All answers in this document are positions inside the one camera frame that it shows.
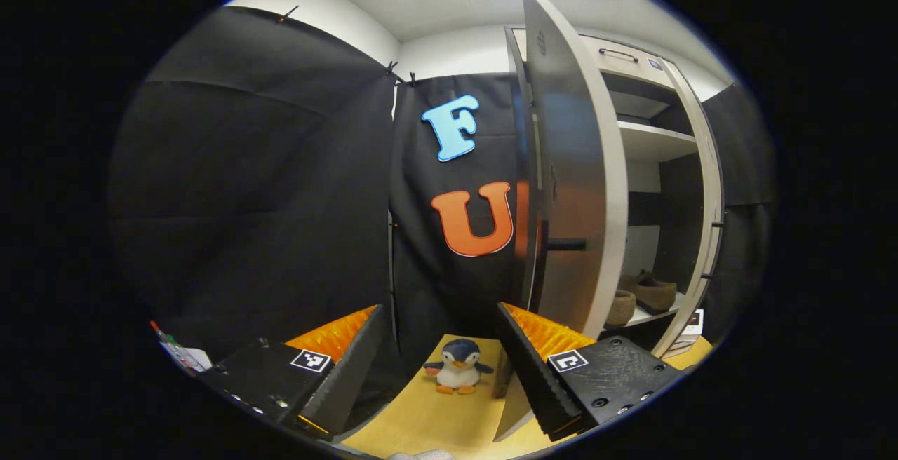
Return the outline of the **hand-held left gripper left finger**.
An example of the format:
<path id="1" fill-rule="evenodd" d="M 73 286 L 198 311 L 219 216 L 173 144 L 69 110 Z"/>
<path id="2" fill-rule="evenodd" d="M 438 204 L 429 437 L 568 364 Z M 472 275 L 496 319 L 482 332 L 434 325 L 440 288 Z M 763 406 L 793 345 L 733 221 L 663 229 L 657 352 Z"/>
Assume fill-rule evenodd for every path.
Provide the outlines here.
<path id="1" fill-rule="evenodd" d="M 385 337 L 386 310 L 375 304 L 288 343 L 259 339 L 206 370 L 204 384 L 273 427 L 332 440 Z"/>

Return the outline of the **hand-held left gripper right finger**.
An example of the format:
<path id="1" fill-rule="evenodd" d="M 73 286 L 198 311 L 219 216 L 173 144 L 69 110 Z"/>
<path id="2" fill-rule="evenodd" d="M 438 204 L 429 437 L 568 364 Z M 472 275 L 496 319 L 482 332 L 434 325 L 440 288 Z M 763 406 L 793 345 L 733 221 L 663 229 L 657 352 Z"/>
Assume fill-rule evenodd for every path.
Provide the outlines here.
<path id="1" fill-rule="evenodd" d="M 684 376 L 625 337 L 596 341 L 504 302 L 495 312 L 496 335 L 550 440 L 604 427 Z"/>

